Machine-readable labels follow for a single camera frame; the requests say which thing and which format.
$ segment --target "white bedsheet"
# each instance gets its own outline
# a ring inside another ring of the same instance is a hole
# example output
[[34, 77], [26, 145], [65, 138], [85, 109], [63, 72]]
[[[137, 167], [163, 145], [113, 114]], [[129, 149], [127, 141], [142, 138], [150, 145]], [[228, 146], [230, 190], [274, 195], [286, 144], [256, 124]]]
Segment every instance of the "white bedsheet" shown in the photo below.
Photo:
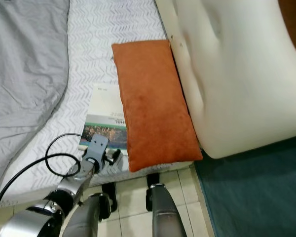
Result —
[[[82, 132], [93, 83], [118, 83], [112, 59], [112, 43], [165, 39], [153, 0], [72, 0], [68, 35], [70, 71], [65, 95], [45, 127], [10, 164], [0, 188], [24, 166], [43, 157], [46, 147], [56, 136], [66, 132]], [[82, 152], [77, 149], [78, 142], [78, 137], [64, 137], [50, 152], [67, 152], [81, 156]], [[54, 158], [50, 163], [58, 172], [66, 173], [73, 162], [68, 158]], [[159, 165], [130, 173], [128, 158], [124, 157], [116, 165], [106, 166], [100, 175], [94, 177], [91, 184], [141, 176], [152, 169], [171, 166]], [[42, 162], [16, 180], [6, 193], [2, 205], [42, 198], [59, 181], [60, 177], [51, 174]]]

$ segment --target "orange pillow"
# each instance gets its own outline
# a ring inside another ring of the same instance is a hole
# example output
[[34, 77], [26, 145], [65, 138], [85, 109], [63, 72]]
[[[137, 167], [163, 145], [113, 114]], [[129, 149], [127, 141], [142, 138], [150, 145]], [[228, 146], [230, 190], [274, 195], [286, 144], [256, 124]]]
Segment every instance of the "orange pillow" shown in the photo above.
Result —
[[127, 126], [129, 170], [201, 160], [168, 40], [112, 45]]

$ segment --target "gray blanket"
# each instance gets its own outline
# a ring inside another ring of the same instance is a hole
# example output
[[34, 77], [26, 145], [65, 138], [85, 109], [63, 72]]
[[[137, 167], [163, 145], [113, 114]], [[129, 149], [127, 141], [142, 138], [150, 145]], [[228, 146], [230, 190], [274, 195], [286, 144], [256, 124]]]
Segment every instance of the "gray blanket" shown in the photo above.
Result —
[[0, 177], [67, 86], [69, 2], [0, 0]]

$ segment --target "landscape photo on book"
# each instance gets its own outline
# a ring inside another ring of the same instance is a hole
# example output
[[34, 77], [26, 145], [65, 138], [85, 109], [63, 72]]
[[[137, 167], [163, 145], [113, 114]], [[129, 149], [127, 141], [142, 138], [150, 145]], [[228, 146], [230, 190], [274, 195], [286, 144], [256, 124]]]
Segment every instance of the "landscape photo on book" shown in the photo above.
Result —
[[[91, 141], [94, 134], [100, 134], [109, 139], [108, 148], [127, 149], [127, 130], [124, 126], [85, 123], [82, 135]], [[80, 145], [89, 145], [85, 138], [81, 138]]]

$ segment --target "foam mattress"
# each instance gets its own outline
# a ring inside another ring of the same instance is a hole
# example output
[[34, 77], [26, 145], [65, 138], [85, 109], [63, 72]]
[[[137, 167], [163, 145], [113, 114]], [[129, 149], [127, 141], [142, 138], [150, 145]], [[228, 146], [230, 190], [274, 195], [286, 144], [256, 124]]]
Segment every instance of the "foam mattress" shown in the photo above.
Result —
[[[158, 10], [153, 0], [72, 0], [68, 16], [69, 80], [65, 94], [46, 125], [13, 159], [0, 183], [0, 189], [24, 166], [44, 156], [48, 144], [58, 135], [82, 133], [95, 82], [118, 83], [111, 45], [138, 40], [165, 39]], [[67, 152], [81, 157], [78, 137], [60, 139], [50, 153]], [[57, 172], [66, 173], [73, 161], [50, 161]], [[128, 157], [94, 176], [91, 185], [143, 176], [176, 164], [158, 165], [136, 173], [128, 170]], [[42, 162], [28, 170], [7, 191], [1, 205], [13, 205], [43, 198], [60, 181]]]

